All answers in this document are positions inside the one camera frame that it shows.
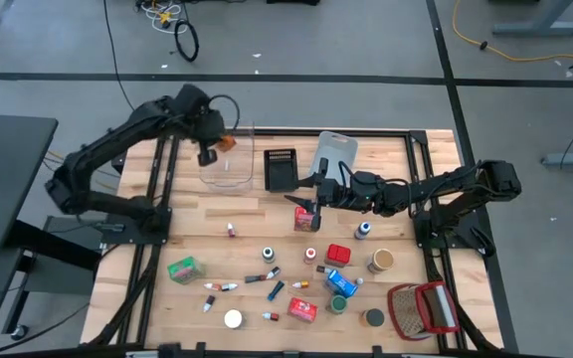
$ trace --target gray floor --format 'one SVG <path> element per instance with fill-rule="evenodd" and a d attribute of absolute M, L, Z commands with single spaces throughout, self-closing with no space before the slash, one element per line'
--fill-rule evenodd
<path fill-rule="evenodd" d="M 108 0 L 123 74 L 443 75 L 423 1 L 333 0 L 316 8 L 268 6 L 260 0 L 188 5 L 201 39 L 201 54 L 193 65 L 170 55 L 175 50 L 171 37 L 153 31 L 130 3 Z M 451 28 L 454 3 L 438 0 L 437 8 L 456 78 L 573 80 L 573 71 L 572 77 L 566 74 L 573 60 L 559 60 L 560 66 L 554 61 L 515 64 L 464 43 Z M 459 27 L 515 56 L 573 53 L 573 37 L 491 36 L 492 23 L 526 19 L 546 6 L 549 1 L 537 6 L 463 0 Z M 564 18 L 573 20 L 573 6 Z M 14 1 L 0 27 L 0 72 L 112 71 L 99 1 Z M 135 104 L 175 94 L 181 85 L 124 83 Z M 198 85 L 210 93 L 232 95 L 243 117 L 256 125 L 455 129 L 443 86 Z M 520 351 L 573 357 L 573 174 L 548 171 L 538 163 L 544 153 L 562 151 L 573 135 L 573 89 L 466 87 L 459 88 L 459 94 L 476 158 L 513 162 L 523 183 L 517 200 L 488 206 Z M 52 149 L 67 153 L 122 123 L 129 108 L 115 82 L 0 81 L 0 113 L 57 118 L 60 126 Z M 47 215 L 59 215 L 43 190 L 49 176 L 42 168 L 21 213 L 37 226 L 43 226 Z M 117 185 L 102 175 L 96 179 Z M 36 332 L 87 299 L 31 295 L 23 320 Z M 46 340 L 18 349 L 73 346 L 83 317 Z M 0 345 L 7 342 L 0 335 Z"/>

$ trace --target wooden table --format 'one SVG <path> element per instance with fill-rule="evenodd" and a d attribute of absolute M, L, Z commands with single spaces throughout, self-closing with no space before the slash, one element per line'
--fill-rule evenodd
<path fill-rule="evenodd" d="M 435 173 L 460 166 L 454 135 L 450 130 L 428 130 L 429 148 Z M 425 282 L 426 272 L 420 250 L 415 246 L 414 230 L 406 213 L 392 218 L 324 209 L 322 225 L 317 233 L 293 230 L 294 204 L 264 187 L 265 149 L 294 147 L 300 178 L 307 176 L 317 138 L 296 136 L 256 136 L 253 189 L 243 195 L 225 196 L 210 191 L 199 178 L 194 145 L 183 142 L 178 155 L 170 205 L 173 220 L 169 242 L 163 247 L 156 278 L 146 346 L 181 342 L 193 349 L 197 342 L 206 342 L 208 350 L 243 351 L 315 351 L 370 352 L 381 345 L 384 352 L 437 352 L 437 340 L 408 342 L 399 338 L 393 328 L 386 305 L 386 292 L 404 282 Z M 409 177 L 409 164 L 403 139 L 357 138 L 359 149 L 353 165 L 355 170 L 368 170 L 384 178 Z M 131 197 L 146 191 L 155 142 L 141 142 L 132 147 L 125 161 L 118 195 Z M 421 156 L 417 155 L 420 167 Z M 161 175 L 159 187 L 162 187 Z M 311 189 L 295 194 L 312 198 Z M 359 223 L 369 221 L 373 229 L 365 241 L 352 235 Z M 237 237 L 227 236 L 227 223 L 236 227 Z M 341 270 L 349 278 L 363 277 L 365 283 L 349 299 L 347 311 L 335 316 L 324 310 L 330 297 L 322 287 L 325 275 L 315 271 L 323 265 L 329 244 L 336 243 L 352 250 L 350 265 Z M 276 252 L 276 262 L 265 264 L 261 257 L 264 247 Z M 305 248 L 317 249 L 314 265 L 303 263 Z M 395 256 L 392 269 L 374 275 L 366 269 L 366 261 L 376 249 L 389 249 Z M 123 301 L 134 247 L 122 246 L 103 259 L 98 269 L 91 306 L 82 335 L 82 342 L 95 337 L 114 315 Z M 167 266 L 193 256 L 207 268 L 207 277 L 188 285 L 172 281 Z M 494 304 L 482 259 L 471 250 L 452 250 L 453 271 L 462 306 L 485 334 L 501 346 Z M 145 253 L 143 260 L 149 257 Z M 268 293 L 276 280 L 244 283 L 244 276 L 266 273 L 280 266 L 279 279 L 286 287 L 273 302 Z M 290 285 L 299 280 L 311 281 L 310 288 L 296 289 Z M 229 292 L 215 292 L 203 287 L 205 282 L 235 282 L 240 286 Z M 216 301 L 212 309 L 202 312 L 208 294 Z M 307 324 L 287 316 L 287 304 L 294 296 L 317 304 L 319 312 L 314 323 Z M 133 340 L 138 323 L 140 303 L 134 307 L 130 337 Z M 368 308 L 380 308 L 386 321 L 378 328 L 358 324 L 358 315 Z M 245 317 L 238 330 L 225 327 L 224 314 L 239 309 Z M 276 312 L 280 321 L 261 317 L 263 312 Z"/>

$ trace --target blue can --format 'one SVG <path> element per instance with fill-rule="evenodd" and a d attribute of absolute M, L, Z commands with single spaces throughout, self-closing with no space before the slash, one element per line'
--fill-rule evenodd
<path fill-rule="evenodd" d="M 346 298 L 353 296 L 353 294 L 357 292 L 357 286 L 348 279 L 342 277 L 337 269 L 334 269 L 328 274 L 325 285 L 331 292 L 341 294 Z"/>

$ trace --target black desk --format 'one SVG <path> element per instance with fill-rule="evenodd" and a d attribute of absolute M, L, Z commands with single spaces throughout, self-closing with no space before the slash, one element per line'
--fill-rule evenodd
<path fill-rule="evenodd" d="M 0 306 L 15 271 L 30 268 L 24 250 L 90 270 L 100 257 L 17 220 L 56 128 L 55 119 L 0 115 Z"/>

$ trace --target clear plastic container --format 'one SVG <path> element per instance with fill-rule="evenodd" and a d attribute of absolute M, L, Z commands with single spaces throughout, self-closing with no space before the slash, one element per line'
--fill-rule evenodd
<path fill-rule="evenodd" d="M 218 161 L 200 168 L 200 180 L 212 191 L 242 194 L 253 188 L 254 123 L 241 121 L 233 135 L 236 145 L 226 152 L 214 146 Z"/>

